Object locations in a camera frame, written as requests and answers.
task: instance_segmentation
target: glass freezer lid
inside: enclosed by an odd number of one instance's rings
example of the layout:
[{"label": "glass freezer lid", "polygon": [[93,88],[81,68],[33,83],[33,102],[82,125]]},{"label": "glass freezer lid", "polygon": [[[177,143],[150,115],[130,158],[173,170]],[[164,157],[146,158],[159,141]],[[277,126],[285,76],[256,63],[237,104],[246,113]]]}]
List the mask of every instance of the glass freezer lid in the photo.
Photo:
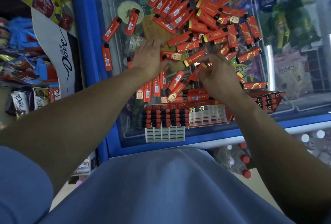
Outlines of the glass freezer lid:
[{"label": "glass freezer lid", "polygon": [[[135,34],[144,37],[143,22],[152,10],[148,0],[101,0],[99,9],[100,33],[103,34],[115,16],[122,18],[121,28],[110,40],[110,50],[114,70],[107,77],[117,75],[127,67],[126,57],[132,56],[135,42],[125,34],[125,22],[132,8],[142,10]],[[263,34],[263,40],[257,43],[263,54],[243,64],[248,81],[268,81],[269,90],[286,91],[286,97],[272,115],[277,121],[288,118],[300,118],[327,113],[331,105],[330,94],[330,56],[331,26],[328,17],[331,13],[331,0],[241,0],[236,8],[248,8],[254,15]],[[169,80],[178,66],[168,71]],[[189,75],[194,67],[186,68]],[[196,82],[194,88],[201,87]],[[153,98],[152,103],[160,103]],[[142,145],[145,143],[145,130],[139,128],[138,115],[145,103],[130,98],[117,120],[121,147]],[[236,129],[235,123],[229,125],[186,129],[186,136]]]}]

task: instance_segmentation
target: person's left arm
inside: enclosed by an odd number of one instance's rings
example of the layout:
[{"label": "person's left arm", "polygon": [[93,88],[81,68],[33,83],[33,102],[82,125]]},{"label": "person's left arm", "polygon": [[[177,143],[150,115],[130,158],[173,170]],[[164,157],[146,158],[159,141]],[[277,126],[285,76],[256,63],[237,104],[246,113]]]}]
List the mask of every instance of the person's left arm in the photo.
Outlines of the person's left arm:
[{"label": "person's left arm", "polygon": [[55,196],[104,139],[129,98],[169,64],[160,62],[161,44],[160,40],[143,41],[130,70],[12,123],[0,131],[0,146],[22,153],[43,168]]}]

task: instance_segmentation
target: red bottle cap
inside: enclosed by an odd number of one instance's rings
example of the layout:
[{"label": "red bottle cap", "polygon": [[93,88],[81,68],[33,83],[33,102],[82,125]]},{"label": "red bottle cap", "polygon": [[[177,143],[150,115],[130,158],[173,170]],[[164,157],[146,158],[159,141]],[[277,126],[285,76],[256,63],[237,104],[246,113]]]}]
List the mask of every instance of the red bottle cap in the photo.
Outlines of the red bottle cap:
[{"label": "red bottle cap", "polygon": [[247,169],[242,170],[241,174],[242,174],[242,175],[244,176],[244,178],[246,178],[246,179],[249,179],[249,178],[251,178],[251,176],[252,176],[251,172],[248,171]]},{"label": "red bottle cap", "polygon": [[240,156],[240,160],[243,163],[248,164],[250,162],[250,157],[248,155],[243,154],[243,155]]},{"label": "red bottle cap", "polygon": [[246,149],[246,148],[247,148],[247,144],[246,144],[246,142],[239,143],[238,146],[239,146],[241,149]]}]

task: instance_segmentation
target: person's right hand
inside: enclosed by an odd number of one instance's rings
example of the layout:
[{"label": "person's right hand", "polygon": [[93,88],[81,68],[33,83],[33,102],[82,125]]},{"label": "person's right hand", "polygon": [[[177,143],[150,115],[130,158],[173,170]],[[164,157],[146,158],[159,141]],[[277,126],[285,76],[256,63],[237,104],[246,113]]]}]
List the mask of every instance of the person's right hand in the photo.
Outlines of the person's right hand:
[{"label": "person's right hand", "polygon": [[205,71],[199,71],[198,76],[209,95],[231,106],[245,94],[238,81],[234,67],[225,57],[209,54],[199,60],[200,63],[210,62],[213,65]]}]

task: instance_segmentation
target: shirt sleeve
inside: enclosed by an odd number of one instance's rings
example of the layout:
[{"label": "shirt sleeve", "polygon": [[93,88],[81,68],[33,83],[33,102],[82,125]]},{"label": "shirt sleeve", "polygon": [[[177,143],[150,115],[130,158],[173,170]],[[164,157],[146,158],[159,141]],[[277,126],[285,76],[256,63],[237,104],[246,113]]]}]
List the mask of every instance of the shirt sleeve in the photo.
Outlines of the shirt sleeve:
[{"label": "shirt sleeve", "polygon": [[3,223],[33,224],[48,212],[53,186],[44,170],[21,153],[0,146],[0,216]]}]

